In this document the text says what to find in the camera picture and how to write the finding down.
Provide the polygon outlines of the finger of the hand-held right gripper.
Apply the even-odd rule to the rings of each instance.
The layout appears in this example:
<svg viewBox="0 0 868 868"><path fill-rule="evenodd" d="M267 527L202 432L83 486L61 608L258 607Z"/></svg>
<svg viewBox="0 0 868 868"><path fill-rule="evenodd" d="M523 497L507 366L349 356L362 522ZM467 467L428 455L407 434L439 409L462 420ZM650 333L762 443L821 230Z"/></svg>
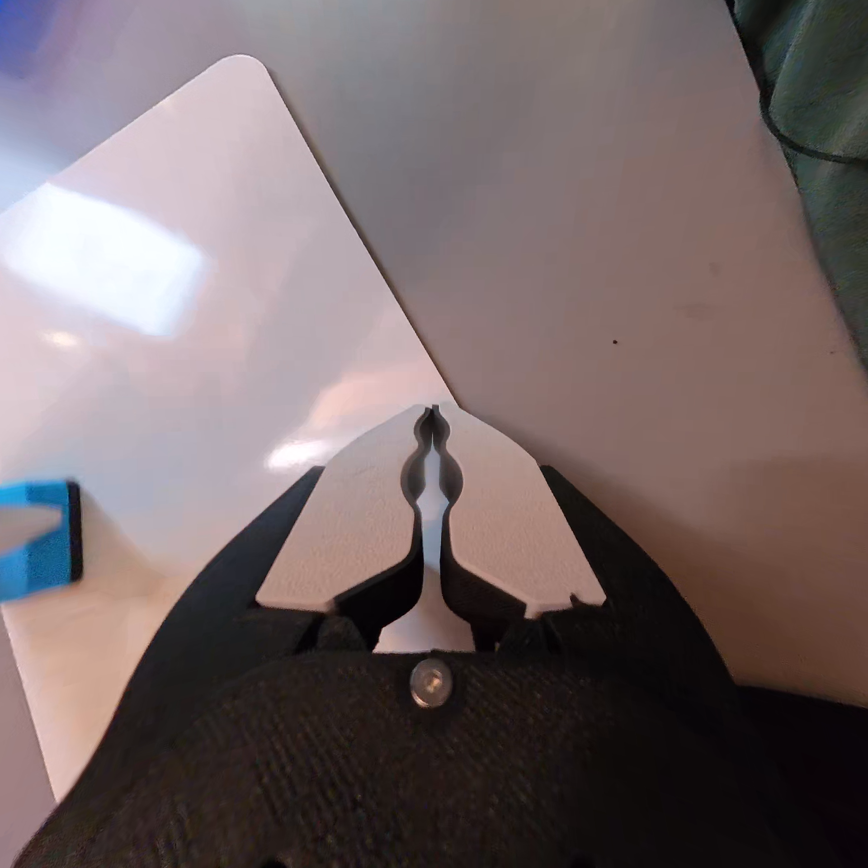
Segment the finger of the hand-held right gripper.
<svg viewBox="0 0 868 868"><path fill-rule="evenodd" d="M60 509L43 505L1 506L1 551L22 548L56 530L62 519Z"/></svg>

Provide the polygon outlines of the white whiteboard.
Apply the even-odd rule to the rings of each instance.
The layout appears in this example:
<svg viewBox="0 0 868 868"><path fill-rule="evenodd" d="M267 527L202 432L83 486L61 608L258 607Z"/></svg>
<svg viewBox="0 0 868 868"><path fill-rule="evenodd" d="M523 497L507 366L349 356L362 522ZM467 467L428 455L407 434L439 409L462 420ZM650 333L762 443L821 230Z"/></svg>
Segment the white whiteboard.
<svg viewBox="0 0 868 868"><path fill-rule="evenodd" d="M5 603L51 791L204 566L453 396L266 67L223 58L2 212L2 483L81 487L83 575Z"/></svg>

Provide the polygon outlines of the blue whiteboard eraser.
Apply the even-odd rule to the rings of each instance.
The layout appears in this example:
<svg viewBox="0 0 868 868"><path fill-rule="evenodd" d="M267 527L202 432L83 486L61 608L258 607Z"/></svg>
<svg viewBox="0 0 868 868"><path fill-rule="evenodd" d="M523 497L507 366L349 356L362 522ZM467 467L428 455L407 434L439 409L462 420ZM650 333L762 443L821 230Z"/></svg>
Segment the blue whiteboard eraser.
<svg viewBox="0 0 868 868"><path fill-rule="evenodd" d="M2 505L43 505L61 510L60 526L22 548L1 551L1 601L20 600L80 580L83 570L81 492L71 481L11 483Z"/></svg>

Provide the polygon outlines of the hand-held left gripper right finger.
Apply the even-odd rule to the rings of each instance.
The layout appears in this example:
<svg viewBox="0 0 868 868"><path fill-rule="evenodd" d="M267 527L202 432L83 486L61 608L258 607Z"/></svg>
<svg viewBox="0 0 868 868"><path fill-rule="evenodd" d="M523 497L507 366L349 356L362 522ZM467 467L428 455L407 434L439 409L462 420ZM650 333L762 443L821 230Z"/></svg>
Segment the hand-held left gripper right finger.
<svg viewBox="0 0 868 868"><path fill-rule="evenodd" d="M454 403L433 410L433 443L447 499L441 592L475 648L549 613L602 607L606 593L527 450Z"/></svg>

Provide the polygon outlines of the person's green sweatshirt torso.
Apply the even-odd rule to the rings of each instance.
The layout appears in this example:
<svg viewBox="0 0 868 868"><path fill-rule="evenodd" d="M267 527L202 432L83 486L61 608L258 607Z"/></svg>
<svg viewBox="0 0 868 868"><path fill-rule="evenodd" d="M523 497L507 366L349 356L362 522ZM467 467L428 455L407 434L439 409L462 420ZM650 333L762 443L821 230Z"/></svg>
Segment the person's green sweatshirt torso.
<svg viewBox="0 0 868 868"><path fill-rule="evenodd" d="M867 369L867 3L728 1L814 252Z"/></svg>

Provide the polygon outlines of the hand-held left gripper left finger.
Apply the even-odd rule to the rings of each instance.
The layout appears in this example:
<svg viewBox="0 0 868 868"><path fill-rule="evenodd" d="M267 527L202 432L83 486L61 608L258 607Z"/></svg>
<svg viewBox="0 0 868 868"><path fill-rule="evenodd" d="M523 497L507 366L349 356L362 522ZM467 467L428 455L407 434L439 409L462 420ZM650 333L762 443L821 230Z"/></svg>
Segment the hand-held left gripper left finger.
<svg viewBox="0 0 868 868"><path fill-rule="evenodd" d="M411 406L328 462L259 587L260 606L344 617L373 650L416 605L429 415Z"/></svg>

